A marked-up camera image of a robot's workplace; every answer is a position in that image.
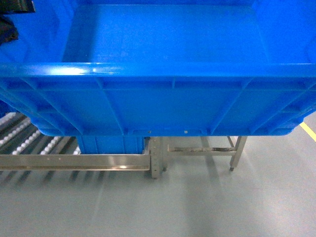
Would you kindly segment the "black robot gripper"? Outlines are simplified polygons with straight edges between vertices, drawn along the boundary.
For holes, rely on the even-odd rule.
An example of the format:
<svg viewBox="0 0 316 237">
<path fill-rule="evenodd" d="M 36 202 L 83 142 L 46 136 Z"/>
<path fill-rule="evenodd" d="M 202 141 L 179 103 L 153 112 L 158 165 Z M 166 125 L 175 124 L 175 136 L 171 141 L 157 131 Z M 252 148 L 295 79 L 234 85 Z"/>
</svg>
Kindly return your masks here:
<svg viewBox="0 0 316 237">
<path fill-rule="evenodd" d="M 0 1 L 0 44 L 17 40 L 19 33 L 13 21 L 6 15 L 35 13 L 32 0 L 1 0 Z"/>
</svg>

